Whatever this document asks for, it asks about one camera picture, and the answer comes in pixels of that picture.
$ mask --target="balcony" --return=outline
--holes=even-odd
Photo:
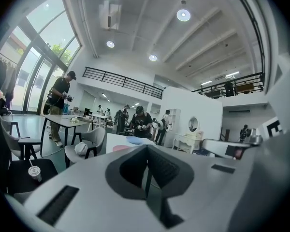
[[[128,88],[146,95],[150,95],[160,100],[162,99],[162,89],[112,72],[85,67],[83,77]]]

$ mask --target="air conditioner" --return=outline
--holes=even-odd
[[[224,78],[224,75],[221,75],[221,76],[216,77],[215,80],[217,81],[217,80],[220,80],[220,79],[223,79],[223,78]]]

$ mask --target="recessed light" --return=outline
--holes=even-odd
[[[190,20],[190,13],[188,10],[179,10],[176,14],[178,20],[180,21],[189,21]]]
[[[236,74],[239,74],[239,72],[234,72],[232,74],[226,75],[226,77],[231,76],[231,75],[236,75]]]
[[[106,45],[109,47],[109,48],[113,48],[115,46],[114,42],[113,41],[108,41],[106,42]]]
[[[202,83],[201,85],[205,85],[205,84],[208,84],[208,83],[211,83],[212,81],[208,81],[206,83]]]
[[[156,61],[156,60],[157,60],[157,56],[156,56],[156,55],[150,55],[150,56],[149,56],[149,59],[150,59],[151,61]]]

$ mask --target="ceiling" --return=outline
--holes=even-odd
[[[157,56],[198,86],[222,74],[253,72],[232,18],[215,0],[81,0],[94,56],[121,51]],[[191,18],[178,20],[179,9]],[[111,17],[111,28],[107,26]],[[106,46],[113,41],[114,48]]]
[[[93,86],[87,86],[87,85],[82,85],[82,86],[84,87],[84,90],[86,90],[88,93],[90,93],[94,97],[99,97],[102,100],[109,99],[111,102],[121,104],[122,106],[128,104],[130,107],[132,107],[136,103],[139,103],[141,106],[143,106],[146,109],[148,105],[148,102],[131,97],[131,96],[111,92],[111,91],[93,87]]]

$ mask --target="hat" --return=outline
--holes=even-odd
[[[136,108],[136,114],[139,114],[139,113],[141,113],[141,112],[143,112],[144,111],[144,108],[142,107],[142,106],[138,106],[137,108]]]
[[[76,75],[75,75],[75,72],[74,72],[74,71],[70,71],[70,72],[68,73],[68,75],[69,75],[72,79],[76,80]]]

